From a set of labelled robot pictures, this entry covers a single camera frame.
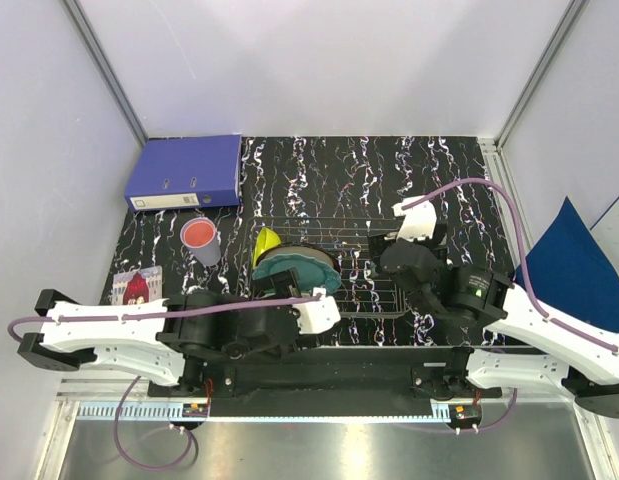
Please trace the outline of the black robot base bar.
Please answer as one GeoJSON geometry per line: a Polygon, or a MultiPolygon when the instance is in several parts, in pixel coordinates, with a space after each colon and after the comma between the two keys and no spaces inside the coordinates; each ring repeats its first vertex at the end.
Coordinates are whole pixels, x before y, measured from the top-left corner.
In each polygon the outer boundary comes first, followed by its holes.
{"type": "Polygon", "coordinates": [[[473,352],[471,347],[322,346],[240,360],[190,357],[177,386],[151,382],[147,393],[157,398],[192,398],[207,392],[215,398],[242,398],[265,391],[380,391],[435,400],[499,398],[500,387],[474,387],[466,379],[473,352]]]}

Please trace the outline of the pink plastic cup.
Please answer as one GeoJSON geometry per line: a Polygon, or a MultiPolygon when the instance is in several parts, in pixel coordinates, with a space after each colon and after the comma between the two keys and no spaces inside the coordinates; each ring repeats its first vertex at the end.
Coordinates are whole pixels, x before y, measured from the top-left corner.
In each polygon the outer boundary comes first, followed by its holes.
{"type": "Polygon", "coordinates": [[[210,244],[216,237],[216,228],[207,219],[193,219],[181,229],[181,240],[188,248],[201,248],[210,244]]]}

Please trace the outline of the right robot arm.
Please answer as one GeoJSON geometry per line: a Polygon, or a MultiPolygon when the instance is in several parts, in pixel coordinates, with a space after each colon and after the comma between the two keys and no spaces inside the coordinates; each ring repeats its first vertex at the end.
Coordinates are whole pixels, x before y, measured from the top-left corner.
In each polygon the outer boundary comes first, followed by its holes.
{"type": "Polygon", "coordinates": [[[458,327],[478,327],[517,339],[538,354],[497,354],[466,349],[463,362],[443,371],[455,396],[475,388],[545,388],[600,416],[619,419],[619,333],[570,316],[493,270],[448,264],[436,230],[405,239],[397,233],[368,238],[376,271],[403,291],[420,314],[458,327]]]}

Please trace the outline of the lilac plastic cup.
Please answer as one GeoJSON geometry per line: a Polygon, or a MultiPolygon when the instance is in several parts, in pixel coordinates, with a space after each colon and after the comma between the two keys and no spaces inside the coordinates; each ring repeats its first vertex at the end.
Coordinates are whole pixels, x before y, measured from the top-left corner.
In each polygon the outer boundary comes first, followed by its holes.
{"type": "Polygon", "coordinates": [[[198,260],[203,266],[216,265],[221,259],[220,242],[218,238],[218,232],[216,228],[216,237],[213,242],[201,248],[188,248],[184,243],[183,245],[189,250],[189,252],[198,260]]]}

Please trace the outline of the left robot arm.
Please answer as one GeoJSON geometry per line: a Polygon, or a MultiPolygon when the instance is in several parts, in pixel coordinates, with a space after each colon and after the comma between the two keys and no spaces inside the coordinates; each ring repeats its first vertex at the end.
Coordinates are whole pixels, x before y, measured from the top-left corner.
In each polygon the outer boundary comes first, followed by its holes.
{"type": "Polygon", "coordinates": [[[197,290],[120,305],[84,305],[44,290],[35,316],[12,321],[8,332],[38,369],[124,372],[192,396],[211,384],[205,363],[277,359],[339,318],[327,290],[301,291],[294,269],[262,282],[273,290],[256,299],[197,290]]]}

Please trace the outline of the teal scalloped plate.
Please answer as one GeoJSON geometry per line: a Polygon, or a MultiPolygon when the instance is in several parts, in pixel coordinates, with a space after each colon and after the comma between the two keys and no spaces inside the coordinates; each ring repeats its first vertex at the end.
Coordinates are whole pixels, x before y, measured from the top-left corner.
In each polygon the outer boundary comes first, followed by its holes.
{"type": "Polygon", "coordinates": [[[262,260],[256,266],[252,279],[257,282],[290,270],[295,271],[296,285],[302,293],[322,288],[333,294],[342,285],[341,274],[332,262],[301,253],[279,253],[262,260]]]}

